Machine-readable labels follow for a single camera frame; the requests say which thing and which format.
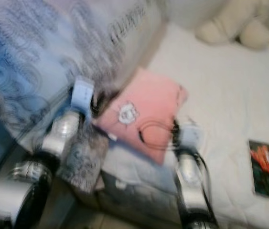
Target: pink cushion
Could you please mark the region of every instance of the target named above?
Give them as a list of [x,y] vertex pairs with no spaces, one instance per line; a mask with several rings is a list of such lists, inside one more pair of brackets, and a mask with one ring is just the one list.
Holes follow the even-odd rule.
[[179,84],[140,68],[95,125],[162,164],[174,118],[186,98]]

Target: tile floor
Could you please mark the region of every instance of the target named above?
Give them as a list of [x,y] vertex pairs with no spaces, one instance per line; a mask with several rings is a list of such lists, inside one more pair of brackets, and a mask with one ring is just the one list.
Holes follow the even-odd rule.
[[114,216],[76,206],[61,229],[144,229]]

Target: stuffed animal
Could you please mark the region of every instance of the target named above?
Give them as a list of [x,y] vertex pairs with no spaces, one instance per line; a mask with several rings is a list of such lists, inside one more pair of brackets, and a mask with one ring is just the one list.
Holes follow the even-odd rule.
[[269,0],[229,0],[220,13],[196,30],[196,37],[209,44],[239,39],[252,48],[269,45],[269,29],[263,24],[269,14]]

